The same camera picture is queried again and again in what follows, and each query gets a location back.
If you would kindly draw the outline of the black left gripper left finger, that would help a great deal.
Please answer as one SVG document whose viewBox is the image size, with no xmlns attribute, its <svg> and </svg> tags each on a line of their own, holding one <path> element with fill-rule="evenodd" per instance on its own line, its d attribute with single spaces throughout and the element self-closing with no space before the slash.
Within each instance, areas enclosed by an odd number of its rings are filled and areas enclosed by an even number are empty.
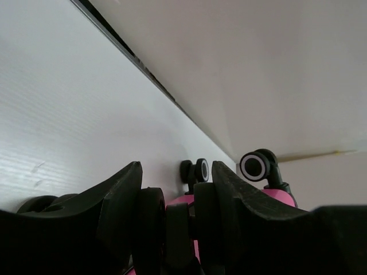
<svg viewBox="0 0 367 275">
<path fill-rule="evenodd" d="M 142 174 L 131 162 L 79 194 L 39 196 L 15 213 L 1 211 L 1 273 L 123 274 Z"/>
</svg>

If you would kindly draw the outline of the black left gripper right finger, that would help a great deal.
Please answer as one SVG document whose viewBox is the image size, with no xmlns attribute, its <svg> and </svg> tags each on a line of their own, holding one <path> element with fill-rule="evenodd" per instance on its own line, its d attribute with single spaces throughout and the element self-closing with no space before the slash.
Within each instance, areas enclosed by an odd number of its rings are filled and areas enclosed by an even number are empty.
<svg viewBox="0 0 367 275">
<path fill-rule="evenodd" d="M 366 206 L 304 211 L 212 164 L 228 274 L 365 274 Z"/>
</svg>

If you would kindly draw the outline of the pink hard-shell suitcase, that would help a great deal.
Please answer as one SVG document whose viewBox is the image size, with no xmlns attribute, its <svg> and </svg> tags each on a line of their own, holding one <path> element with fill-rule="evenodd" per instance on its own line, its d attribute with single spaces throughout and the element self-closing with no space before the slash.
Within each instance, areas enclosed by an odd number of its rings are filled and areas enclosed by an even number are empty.
<svg viewBox="0 0 367 275">
<path fill-rule="evenodd" d="M 246 163 L 243 181 L 268 179 L 269 189 L 289 192 L 270 150 L 259 149 L 248 157 L 257 161 L 259 172 Z M 205 159 L 184 160 L 180 176 L 191 192 L 180 203 L 167 205 L 161 188 L 141 186 L 132 214 L 128 267 L 133 266 L 136 274 L 227 274 L 212 164 Z"/>
</svg>

